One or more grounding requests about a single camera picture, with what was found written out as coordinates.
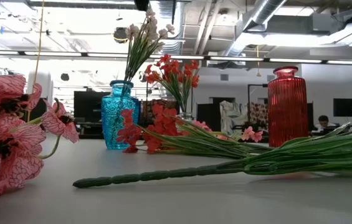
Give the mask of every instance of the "exposed ceiling duct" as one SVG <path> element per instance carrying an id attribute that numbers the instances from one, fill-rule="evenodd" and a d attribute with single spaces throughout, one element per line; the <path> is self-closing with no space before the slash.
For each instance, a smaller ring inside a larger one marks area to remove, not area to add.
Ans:
<path id="1" fill-rule="evenodd" d="M 287 2 L 287 0 L 257 0 L 253 10 L 245 13 L 242 17 L 242 21 L 239 21 L 240 24 L 236 25 L 235 32 L 242 33 L 254 27 L 259 27 L 261 31 L 265 31 L 267 22 L 285 2 Z M 244 47 L 239 47 L 241 46 L 240 42 L 243 41 L 243 38 L 243 36 L 238 35 L 223 55 L 239 56 L 244 49 Z"/>

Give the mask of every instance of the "desk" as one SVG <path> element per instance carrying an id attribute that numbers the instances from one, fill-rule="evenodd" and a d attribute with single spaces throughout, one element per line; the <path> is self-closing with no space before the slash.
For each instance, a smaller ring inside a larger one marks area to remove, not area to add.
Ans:
<path id="1" fill-rule="evenodd" d="M 44 151 L 54 142 L 50 136 Z M 86 177 L 226 160 L 124 154 L 106 150 L 102 140 L 59 145 L 37 178 L 0 197 L 0 224 L 352 224 L 352 179 L 228 174 L 76 189 L 73 181 Z"/>

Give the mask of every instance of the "red glass vase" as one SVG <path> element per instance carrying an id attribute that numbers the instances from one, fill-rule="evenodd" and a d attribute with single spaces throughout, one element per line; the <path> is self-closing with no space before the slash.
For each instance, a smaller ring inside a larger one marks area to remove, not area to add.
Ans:
<path id="1" fill-rule="evenodd" d="M 295 77 L 297 67 L 274 70 L 277 78 L 269 82 L 269 138 L 271 147 L 308 136 L 305 80 Z"/>

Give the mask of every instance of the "white wall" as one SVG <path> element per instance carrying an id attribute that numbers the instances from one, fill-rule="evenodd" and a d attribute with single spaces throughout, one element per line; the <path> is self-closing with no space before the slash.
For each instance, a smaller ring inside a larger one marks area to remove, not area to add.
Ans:
<path id="1" fill-rule="evenodd" d="M 320 115 L 327 115 L 331 122 L 345 123 L 352 118 L 333 116 L 334 98 L 352 98 L 352 66 L 348 65 L 300 65 L 301 76 L 307 84 L 307 101 L 314 102 L 314 121 Z M 267 75 L 272 75 L 273 69 L 260 69 L 261 77 L 257 77 L 257 69 L 201 68 L 200 82 L 194 89 L 193 115 L 196 115 L 196 104 L 209 103 L 210 97 L 233 97 L 236 103 L 247 103 L 247 84 L 267 83 Z M 229 74 L 229 81 L 220 81 L 220 74 Z M 267 89 L 251 87 L 251 101 L 266 98 Z M 188 101 L 188 111 L 191 110 L 191 98 Z"/>
<path id="2" fill-rule="evenodd" d="M 314 121 L 327 115 L 332 123 L 346 123 L 352 118 L 333 116 L 334 98 L 352 98 L 352 66 L 302 65 L 306 80 L 307 101 L 314 102 Z"/>

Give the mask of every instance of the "blue glass vase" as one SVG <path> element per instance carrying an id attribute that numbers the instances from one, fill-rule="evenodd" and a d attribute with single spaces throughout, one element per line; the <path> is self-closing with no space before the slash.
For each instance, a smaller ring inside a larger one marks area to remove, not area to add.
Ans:
<path id="1" fill-rule="evenodd" d="M 115 80 L 110 83 L 112 94 L 104 96 L 101 104 L 102 129 L 107 149 L 126 149 L 128 144 L 117 142 L 118 131 L 123 129 L 123 117 L 121 111 L 133 109 L 135 117 L 135 101 L 130 97 L 132 82 Z"/>

